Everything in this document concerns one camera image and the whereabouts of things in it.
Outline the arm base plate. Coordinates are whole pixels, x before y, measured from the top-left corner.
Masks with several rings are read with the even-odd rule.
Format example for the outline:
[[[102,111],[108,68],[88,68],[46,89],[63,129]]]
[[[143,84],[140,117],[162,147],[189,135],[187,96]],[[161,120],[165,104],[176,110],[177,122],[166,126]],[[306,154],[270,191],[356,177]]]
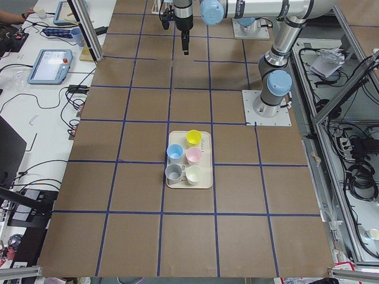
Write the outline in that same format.
[[[285,98],[277,106],[268,106],[261,100],[260,90],[243,90],[243,107],[246,125],[290,127],[290,106]]]
[[[238,39],[269,40],[269,23],[265,19],[232,19],[234,37]]]

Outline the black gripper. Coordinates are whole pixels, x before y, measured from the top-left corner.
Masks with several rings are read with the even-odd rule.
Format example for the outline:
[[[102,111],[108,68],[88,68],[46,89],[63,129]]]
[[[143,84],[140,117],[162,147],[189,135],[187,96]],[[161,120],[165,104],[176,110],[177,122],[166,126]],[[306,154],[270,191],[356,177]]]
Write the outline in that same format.
[[[176,27],[181,31],[182,51],[189,55],[190,30],[193,28],[192,0],[173,0]]]

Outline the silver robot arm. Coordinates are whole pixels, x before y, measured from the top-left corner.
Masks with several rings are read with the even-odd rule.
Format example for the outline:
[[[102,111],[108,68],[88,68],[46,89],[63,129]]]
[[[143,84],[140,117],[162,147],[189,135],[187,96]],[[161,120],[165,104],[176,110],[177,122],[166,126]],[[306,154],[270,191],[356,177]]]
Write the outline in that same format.
[[[291,76],[284,70],[300,31],[308,19],[330,11],[336,1],[200,1],[203,22],[216,25],[226,18],[276,17],[282,23],[274,43],[259,61],[263,90],[254,100],[254,111],[265,118],[276,116],[283,98],[292,86]]]

